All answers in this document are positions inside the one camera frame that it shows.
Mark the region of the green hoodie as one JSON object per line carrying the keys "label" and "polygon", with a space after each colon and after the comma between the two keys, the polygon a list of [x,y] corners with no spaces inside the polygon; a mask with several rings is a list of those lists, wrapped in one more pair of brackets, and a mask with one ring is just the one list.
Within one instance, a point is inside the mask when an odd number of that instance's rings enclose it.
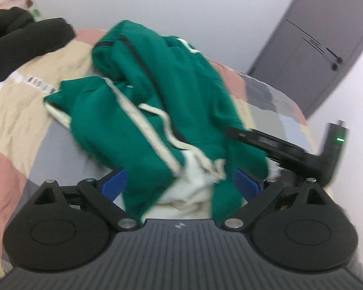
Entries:
{"label": "green hoodie", "polygon": [[237,168],[265,179],[265,153],[226,135],[242,128],[221,76],[187,41],[124,20],[91,52],[98,73],[64,80],[44,106],[100,164],[124,168],[134,219],[210,208],[220,223],[242,197]]}

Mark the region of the patchwork bed quilt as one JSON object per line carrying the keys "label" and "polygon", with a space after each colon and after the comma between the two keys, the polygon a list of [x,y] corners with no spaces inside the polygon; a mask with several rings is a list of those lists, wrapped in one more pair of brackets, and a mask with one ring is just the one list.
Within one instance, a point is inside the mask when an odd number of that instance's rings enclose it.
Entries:
{"label": "patchwork bed quilt", "polygon": [[[0,83],[0,279],[12,269],[2,246],[4,229],[47,177],[73,185],[108,172],[42,104],[62,80],[92,74],[90,49],[103,35],[100,29],[80,29],[67,46],[31,60]],[[289,97],[226,65],[214,62],[213,67],[245,128],[315,152],[306,119]]]}

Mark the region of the black puffer jacket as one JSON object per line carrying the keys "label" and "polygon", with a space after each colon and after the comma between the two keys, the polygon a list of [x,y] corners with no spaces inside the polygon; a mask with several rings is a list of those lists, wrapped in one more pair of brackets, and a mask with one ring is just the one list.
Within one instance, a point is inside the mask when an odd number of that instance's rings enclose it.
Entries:
{"label": "black puffer jacket", "polygon": [[54,52],[76,37],[63,18],[36,21],[29,11],[0,9],[0,82],[28,61]]}

